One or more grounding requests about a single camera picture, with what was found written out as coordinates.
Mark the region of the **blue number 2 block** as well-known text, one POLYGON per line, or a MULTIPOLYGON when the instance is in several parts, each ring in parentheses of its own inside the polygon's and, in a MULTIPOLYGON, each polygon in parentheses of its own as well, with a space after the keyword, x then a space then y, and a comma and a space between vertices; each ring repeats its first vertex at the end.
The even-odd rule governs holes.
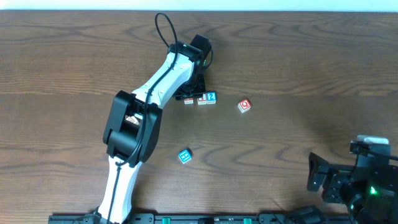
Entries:
POLYGON ((207 99, 207 104, 212 105, 215 104, 217 101, 217 95, 216 92, 207 92, 206 93, 206 99, 207 99))

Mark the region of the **red letter I block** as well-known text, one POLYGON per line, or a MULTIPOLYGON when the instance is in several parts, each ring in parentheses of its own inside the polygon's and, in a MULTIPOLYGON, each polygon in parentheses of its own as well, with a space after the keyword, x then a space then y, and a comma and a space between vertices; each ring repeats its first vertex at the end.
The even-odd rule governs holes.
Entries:
POLYGON ((197 104, 198 105, 206 105, 207 104, 206 93, 202 94, 202 97, 197 99, 197 104))

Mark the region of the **red letter A block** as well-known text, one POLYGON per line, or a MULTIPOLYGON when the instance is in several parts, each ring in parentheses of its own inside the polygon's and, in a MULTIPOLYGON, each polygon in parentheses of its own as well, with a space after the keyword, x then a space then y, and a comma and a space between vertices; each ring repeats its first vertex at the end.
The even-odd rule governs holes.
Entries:
POLYGON ((184 103, 186 105, 194 104, 194 99, 193 98, 186 98, 186 99, 184 99, 184 103))

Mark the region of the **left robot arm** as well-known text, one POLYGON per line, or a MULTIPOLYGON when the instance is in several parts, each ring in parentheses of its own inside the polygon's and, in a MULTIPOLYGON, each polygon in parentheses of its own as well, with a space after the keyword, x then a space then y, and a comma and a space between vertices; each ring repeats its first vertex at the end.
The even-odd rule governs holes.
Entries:
POLYGON ((103 201, 93 214, 94 223, 127 220, 139 169, 159 139, 163 108, 179 88, 207 68, 209 55, 213 55, 210 44, 172 44, 165 62, 145 84, 114 97, 103 134, 109 175, 103 201))

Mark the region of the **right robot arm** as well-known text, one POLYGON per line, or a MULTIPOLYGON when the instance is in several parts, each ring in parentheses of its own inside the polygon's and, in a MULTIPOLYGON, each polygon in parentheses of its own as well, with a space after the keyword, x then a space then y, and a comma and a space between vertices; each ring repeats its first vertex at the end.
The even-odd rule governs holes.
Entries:
POLYGON ((353 166, 308 157, 307 190, 323 189, 326 203, 346 205, 353 223, 397 223, 397 166, 387 156, 358 155, 353 166))

